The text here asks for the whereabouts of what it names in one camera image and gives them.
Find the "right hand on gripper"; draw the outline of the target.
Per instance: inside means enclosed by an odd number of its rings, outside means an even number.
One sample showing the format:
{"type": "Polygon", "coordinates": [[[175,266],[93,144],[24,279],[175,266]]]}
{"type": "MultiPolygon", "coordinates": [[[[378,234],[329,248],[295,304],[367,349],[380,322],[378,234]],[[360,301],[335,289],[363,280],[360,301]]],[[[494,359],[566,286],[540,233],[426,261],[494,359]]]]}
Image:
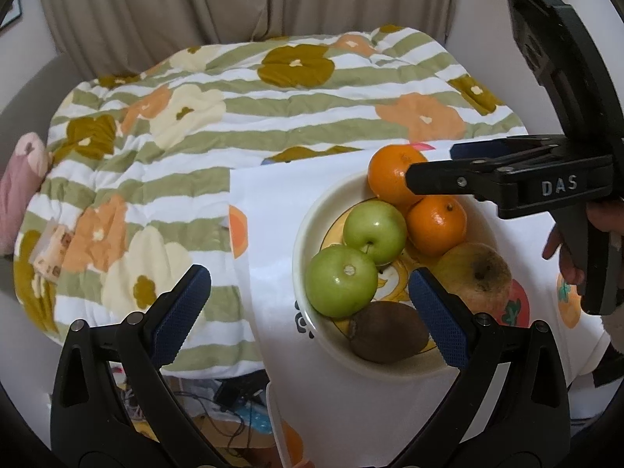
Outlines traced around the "right hand on gripper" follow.
{"type": "Polygon", "coordinates": [[[606,267],[606,281],[623,289],[623,202],[576,204],[552,216],[542,257],[549,260],[559,250],[560,272],[569,283],[599,283],[590,271],[606,267]]]}

